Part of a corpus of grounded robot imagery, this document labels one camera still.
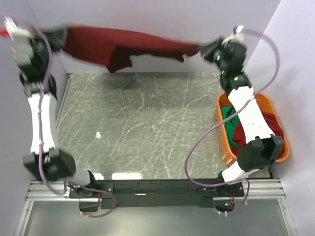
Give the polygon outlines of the dark red t-shirt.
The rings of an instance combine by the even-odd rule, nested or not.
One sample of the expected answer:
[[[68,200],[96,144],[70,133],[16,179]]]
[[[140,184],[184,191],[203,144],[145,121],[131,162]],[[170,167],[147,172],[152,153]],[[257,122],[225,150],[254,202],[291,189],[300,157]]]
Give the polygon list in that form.
[[[183,62],[184,56],[196,55],[199,46],[123,29],[71,26],[63,51],[76,59],[103,65],[113,73],[132,67],[131,56],[151,55]]]

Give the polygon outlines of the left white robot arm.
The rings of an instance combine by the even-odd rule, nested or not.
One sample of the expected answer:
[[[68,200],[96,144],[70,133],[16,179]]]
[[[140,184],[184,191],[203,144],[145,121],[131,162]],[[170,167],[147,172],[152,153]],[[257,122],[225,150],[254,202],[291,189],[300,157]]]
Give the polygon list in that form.
[[[23,156],[24,167],[46,185],[62,180],[73,183],[86,197],[94,197],[98,184],[92,172],[78,169],[74,158],[59,147],[57,86],[51,75],[52,50],[47,39],[21,28],[10,30],[9,35],[32,116],[32,142],[29,154]]]

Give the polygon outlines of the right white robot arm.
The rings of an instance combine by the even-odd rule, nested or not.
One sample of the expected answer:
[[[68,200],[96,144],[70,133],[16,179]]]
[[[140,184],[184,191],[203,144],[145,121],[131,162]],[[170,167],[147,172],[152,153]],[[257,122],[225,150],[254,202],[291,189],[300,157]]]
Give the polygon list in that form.
[[[199,47],[205,60],[215,63],[221,72],[220,85],[245,134],[245,145],[237,152],[237,160],[222,171],[211,186],[201,185],[200,191],[216,191],[221,196],[231,193],[237,184],[277,160],[283,146],[282,136],[275,135],[265,121],[255,99],[254,89],[243,72],[246,46],[237,39],[223,39]]]

